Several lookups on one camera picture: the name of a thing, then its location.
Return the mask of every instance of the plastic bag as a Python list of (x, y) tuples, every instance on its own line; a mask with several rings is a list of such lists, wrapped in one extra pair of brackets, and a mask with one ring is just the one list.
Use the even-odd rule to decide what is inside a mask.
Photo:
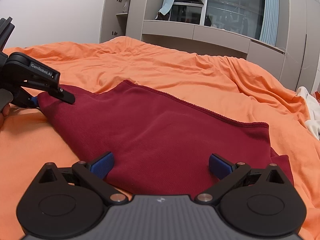
[(125, 3), (124, 3), (124, 6), (122, 8), (122, 12), (123, 13), (128, 13), (129, 11), (129, 5), (130, 5), (130, 0), (127, 0)]

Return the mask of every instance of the silver screw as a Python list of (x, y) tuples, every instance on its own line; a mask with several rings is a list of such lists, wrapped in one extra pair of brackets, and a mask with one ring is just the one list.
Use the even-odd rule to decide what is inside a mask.
[(208, 202), (208, 201), (211, 201), (213, 197), (210, 194), (202, 193), (197, 196), (197, 199), (202, 202)]
[(125, 200), (125, 195), (121, 194), (121, 193), (116, 193), (116, 194), (112, 194), (110, 196), (110, 199), (114, 202), (122, 202)]

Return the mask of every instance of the ridged gray surface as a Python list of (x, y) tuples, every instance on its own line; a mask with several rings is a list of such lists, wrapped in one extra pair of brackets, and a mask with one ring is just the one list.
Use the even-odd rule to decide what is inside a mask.
[[(211, 206), (198, 205), (186, 195), (136, 195), (113, 206), (91, 231), (70, 240), (252, 240), (225, 225)], [(298, 240), (287, 236), (282, 240)], [(39, 240), (26, 236), (23, 240)]]

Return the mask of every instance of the red fabric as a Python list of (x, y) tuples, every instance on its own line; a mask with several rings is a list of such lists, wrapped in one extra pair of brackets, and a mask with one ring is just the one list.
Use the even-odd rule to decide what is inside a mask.
[(277, 163), (293, 182), (287, 155), (270, 146), (266, 123), (237, 122), (128, 80), (102, 94), (62, 87), (76, 102), (43, 92), (41, 111), (79, 159), (113, 152), (106, 181), (131, 193), (194, 197), (218, 181), (208, 169), (211, 153), (253, 168)]

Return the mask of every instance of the orange fabric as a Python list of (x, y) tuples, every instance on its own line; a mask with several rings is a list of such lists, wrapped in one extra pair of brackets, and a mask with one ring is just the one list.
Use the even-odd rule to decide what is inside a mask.
[[(234, 120), (268, 123), (271, 146), (279, 155), (289, 156), (295, 187), (308, 208), (300, 235), (320, 239), (320, 142), (303, 126), (309, 119), (307, 105), (259, 66), (128, 37), (103, 44), (62, 42), (5, 52), (14, 51), (60, 71), (61, 84), (101, 93), (129, 79)], [(23, 232), (15, 208), (35, 174), (45, 162), (66, 167), (77, 158), (34, 109), (12, 110), (0, 129), (0, 145), (0, 239), (17, 240)]]

